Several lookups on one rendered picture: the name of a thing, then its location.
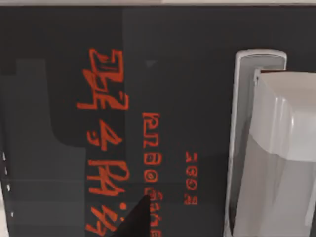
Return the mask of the framed blackboard with red writing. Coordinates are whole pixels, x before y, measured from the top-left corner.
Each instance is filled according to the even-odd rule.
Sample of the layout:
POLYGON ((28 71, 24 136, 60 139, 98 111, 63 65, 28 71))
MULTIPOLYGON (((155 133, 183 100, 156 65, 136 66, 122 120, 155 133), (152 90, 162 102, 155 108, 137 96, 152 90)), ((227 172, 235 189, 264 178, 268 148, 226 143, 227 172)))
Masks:
POLYGON ((236 54, 316 73, 316 6, 0 4, 0 237, 223 237, 236 54))

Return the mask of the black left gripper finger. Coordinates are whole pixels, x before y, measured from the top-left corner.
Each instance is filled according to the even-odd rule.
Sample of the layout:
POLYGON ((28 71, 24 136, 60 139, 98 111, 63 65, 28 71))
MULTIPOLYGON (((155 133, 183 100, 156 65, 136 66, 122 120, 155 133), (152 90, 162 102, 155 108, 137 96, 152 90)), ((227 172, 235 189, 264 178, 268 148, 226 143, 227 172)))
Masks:
POLYGON ((150 237, 150 196, 144 195, 111 237, 150 237))

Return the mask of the white blackboard eraser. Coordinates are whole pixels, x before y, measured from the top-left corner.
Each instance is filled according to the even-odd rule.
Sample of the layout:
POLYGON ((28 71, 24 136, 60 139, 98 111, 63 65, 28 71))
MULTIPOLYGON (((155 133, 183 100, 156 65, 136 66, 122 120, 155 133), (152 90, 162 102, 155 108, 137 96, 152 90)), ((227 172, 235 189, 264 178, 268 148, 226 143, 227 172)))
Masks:
POLYGON ((223 237, 316 237, 316 73, 236 54, 223 237))

